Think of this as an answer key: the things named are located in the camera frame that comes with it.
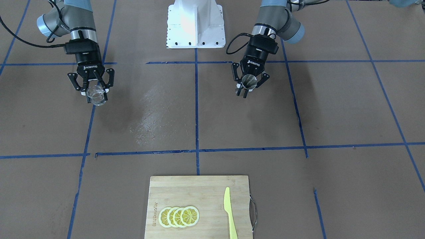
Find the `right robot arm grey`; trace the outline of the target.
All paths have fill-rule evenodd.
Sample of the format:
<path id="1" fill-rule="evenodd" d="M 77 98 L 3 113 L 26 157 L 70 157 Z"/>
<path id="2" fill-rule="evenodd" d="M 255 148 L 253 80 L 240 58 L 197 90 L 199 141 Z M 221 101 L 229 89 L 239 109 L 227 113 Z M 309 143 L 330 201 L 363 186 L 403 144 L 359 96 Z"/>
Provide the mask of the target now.
<path id="1" fill-rule="evenodd" d="M 74 55 L 77 64 L 76 71 L 68 73 L 70 82 L 88 103 L 105 104 L 115 71 L 104 67 L 91 2 L 52 0 L 51 3 L 53 9 L 37 19 L 38 29 L 47 40 L 70 35 L 63 45 L 65 53 Z"/>

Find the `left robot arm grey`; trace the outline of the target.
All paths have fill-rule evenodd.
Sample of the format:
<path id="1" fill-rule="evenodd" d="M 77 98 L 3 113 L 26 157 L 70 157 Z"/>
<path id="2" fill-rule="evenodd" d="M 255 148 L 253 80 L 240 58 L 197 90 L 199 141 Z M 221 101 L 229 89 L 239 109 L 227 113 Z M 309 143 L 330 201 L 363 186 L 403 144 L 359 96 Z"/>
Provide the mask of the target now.
<path id="1" fill-rule="evenodd" d="M 269 80 L 265 71 L 267 58 L 278 51 L 276 38 L 295 44 L 305 33 L 303 24 L 293 12 L 306 6 L 324 4 L 324 0 L 263 0 L 252 33 L 240 33 L 249 38 L 242 47 L 246 49 L 239 63 L 232 63 L 232 75 L 236 83 L 235 93 L 246 98 L 249 92 Z"/>

